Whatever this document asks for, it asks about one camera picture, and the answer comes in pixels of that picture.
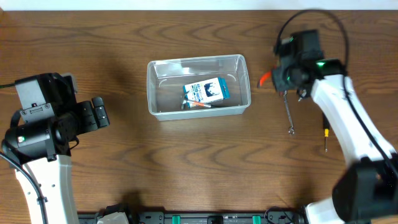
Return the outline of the black orange telescopic pickup tool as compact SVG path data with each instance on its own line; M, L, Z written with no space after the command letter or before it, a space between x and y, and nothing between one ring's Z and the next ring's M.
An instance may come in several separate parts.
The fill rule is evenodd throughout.
M211 105L208 103L201 103L199 101L195 100L189 100L185 96L182 97L181 99L181 104L182 104L182 109L184 110L185 108L192 108L192 107L202 107L202 108L222 108L222 106L216 106L216 105Z

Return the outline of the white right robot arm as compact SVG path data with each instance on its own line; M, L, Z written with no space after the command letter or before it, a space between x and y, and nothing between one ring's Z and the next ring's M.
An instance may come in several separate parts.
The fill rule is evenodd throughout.
M305 207L306 221L357 223L397 214L397 152L359 101L345 65L316 52L285 54L271 74L277 91L305 91L320 107L347 166L330 198Z

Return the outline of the blue white small box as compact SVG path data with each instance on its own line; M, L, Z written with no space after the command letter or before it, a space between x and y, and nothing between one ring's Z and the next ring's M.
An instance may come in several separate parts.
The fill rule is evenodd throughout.
M226 80L221 77L211 78L183 86L183 96L201 103L214 103L230 97Z

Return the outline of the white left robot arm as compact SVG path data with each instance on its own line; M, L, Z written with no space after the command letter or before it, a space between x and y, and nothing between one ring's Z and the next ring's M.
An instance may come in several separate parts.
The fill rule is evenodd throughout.
M109 126L104 101L76 101L54 109L32 104L13 114L1 157L15 170L32 223L101 223L98 214L78 214L72 190L70 142Z

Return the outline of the red black handled cutters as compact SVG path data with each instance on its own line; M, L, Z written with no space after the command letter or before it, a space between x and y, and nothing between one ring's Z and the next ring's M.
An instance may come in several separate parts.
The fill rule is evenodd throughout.
M260 88L272 76L272 71L277 68L275 65L259 79L257 87Z

